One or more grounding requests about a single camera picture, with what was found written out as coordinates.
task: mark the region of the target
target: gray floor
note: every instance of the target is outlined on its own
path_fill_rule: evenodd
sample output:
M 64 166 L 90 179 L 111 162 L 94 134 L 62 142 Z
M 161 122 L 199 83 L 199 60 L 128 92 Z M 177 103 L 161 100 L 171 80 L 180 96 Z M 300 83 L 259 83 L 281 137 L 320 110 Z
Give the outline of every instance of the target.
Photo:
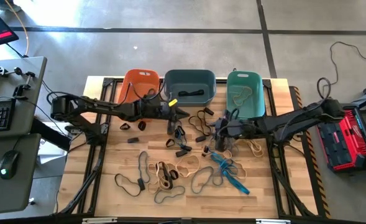
M 256 0 L 16 3 L 24 10 L 19 15 L 27 27 L 261 29 Z M 366 30 L 366 0 L 262 0 L 262 5 L 269 30 Z M 0 16 L 10 26 L 21 26 L 11 13 Z M 24 33 L 17 34 L 21 39 L 11 45 L 24 52 Z M 226 77 L 236 67 L 270 77 L 262 34 L 29 32 L 29 37 L 29 56 L 48 58 L 48 86 L 74 94 L 83 92 L 88 75 L 123 75 L 132 68 L 156 70 L 161 76 L 173 68 L 206 68 Z M 318 101 L 316 80 L 335 80 L 329 47 L 338 40 L 357 45 L 366 56 L 366 35 L 270 35 L 277 77 L 297 86 L 305 103 Z M 0 60 L 15 57 L 0 46 Z M 366 87 L 366 60 L 342 45 L 334 47 L 334 58 L 340 79 L 332 96 L 342 102 L 358 98 Z M 45 95 L 41 92 L 39 106 L 49 111 Z M 332 217 L 366 222 L 366 172 L 335 175 L 316 149 Z M 59 184 L 59 177 L 36 179 L 31 195 L 40 203 L 0 218 L 52 213 Z

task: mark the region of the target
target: blue resistance band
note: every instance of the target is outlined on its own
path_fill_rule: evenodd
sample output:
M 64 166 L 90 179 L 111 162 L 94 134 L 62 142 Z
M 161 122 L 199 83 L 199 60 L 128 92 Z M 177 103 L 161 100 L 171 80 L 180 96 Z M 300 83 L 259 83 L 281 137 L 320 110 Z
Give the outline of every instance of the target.
M 243 186 L 237 179 L 234 178 L 238 174 L 238 168 L 233 164 L 234 161 L 232 159 L 223 159 L 219 154 L 212 152 L 210 158 L 219 164 L 219 171 L 227 177 L 227 180 L 238 190 L 245 194 L 249 194 L 250 191 Z

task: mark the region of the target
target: wooden tabletop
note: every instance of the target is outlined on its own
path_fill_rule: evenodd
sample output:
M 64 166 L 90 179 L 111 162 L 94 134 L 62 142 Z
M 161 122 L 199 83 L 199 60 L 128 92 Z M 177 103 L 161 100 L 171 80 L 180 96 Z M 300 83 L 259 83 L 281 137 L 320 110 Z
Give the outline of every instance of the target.
M 85 96 L 99 98 L 104 77 L 88 77 L 86 81 Z M 291 96 L 286 79 L 271 79 L 272 91 L 275 100 L 277 114 L 287 113 L 293 110 Z M 121 83 L 117 86 L 118 99 L 121 90 Z M 214 111 L 214 115 L 206 115 L 207 121 L 215 121 L 222 116 L 222 110 L 226 108 L 226 86 L 217 84 L 217 95 L 208 106 Z M 267 113 L 270 114 L 268 100 L 266 100 Z M 182 108 L 195 115 L 203 108 Z M 84 117 L 91 122 L 95 121 L 96 115 L 85 113 Z M 193 150 L 187 154 L 196 155 L 200 159 L 200 167 L 212 166 L 217 170 L 217 164 L 209 156 L 201 157 L 203 147 L 209 144 L 207 139 L 204 142 L 195 142 L 199 132 L 188 124 L 188 119 L 181 120 L 186 131 L 187 145 Z M 250 190 L 246 195 L 239 192 L 224 178 L 224 183 L 220 187 L 212 183 L 206 185 L 200 194 L 191 191 L 192 175 L 188 178 L 179 178 L 173 183 L 185 187 L 185 194 L 175 198 L 167 198 L 162 204 L 154 202 L 154 194 L 147 190 L 138 197 L 131 197 L 115 184 L 114 176 L 123 174 L 130 180 L 136 182 L 139 178 L 138 157 L 141 151 L 147 151 L 149 162 L 165 161 L 176 164 L 180 158 L 176 158 L 178 146 L 165 147 L 167 139 L 167 122 L 152 120 L 147 123 L 145 131 L 140 131 L 138 123 L 131 123 L 131 128 L 122 131 L 119 127 L 124 123 L 117 117 L 112 117 L 109 130 L 108 143 L 99 187 L 98 202 L 95 215 L 99 217 L 198 217 L 198 218 L 276 218 L 277 207 L 271 178 L 270 163 L 268 160 L 267 148 L 264 139 L 256 140 L 264 151 L 263 157 L 255 157 L 248 148 L 245 141 L 238 141 L 239 152 L 233 157 L 236 162 L 242 164 L 247 172 L 245 180 L 239 180 Z M 129 138 L 138 137 L 140 142 L 128 144 Z M 81 136 L 73 142 L 71 147 L 75 147 L 85 142 L 85 137 Z M 292 141 L 291 144 L 302 150 L 300 142 Z M 66 207 L 68 202 L 77 193 L 82 185 L 88 158 L 89 146 L 85 145 L 71 152 L 65 166 L 60 192 L 58 194 L 59 208 Z M 313 213 L 317 214 L 313 191 L 309 179 L 309 174 L 304 157 L 294 149 L 285 149 L 286 163 L 293 190 L 297 193 L 301 201 Z M 182 163 L 183 167 L 194 170 L 198 163 L 188 161 Z M 239 176 L 243 176 L 244 171 L 239 168 Z M 209 173 L 204 172 L 197 176 L 194 182 L 194 189 L 199 190 L 200 186 L 208 179 Z M 122 185 L 131 193 L 137 193 L 138 186 L 122 181 Z M 287 211 L 286 194 L 281 190 L 283 205 Z M 92 187 L 88 190 L 86 198 L 86 209 L 91 198 Z M 171 192 L 162 192 L 159 197 L 171 196 L 181 192 L 181 189 L 173 189 Z

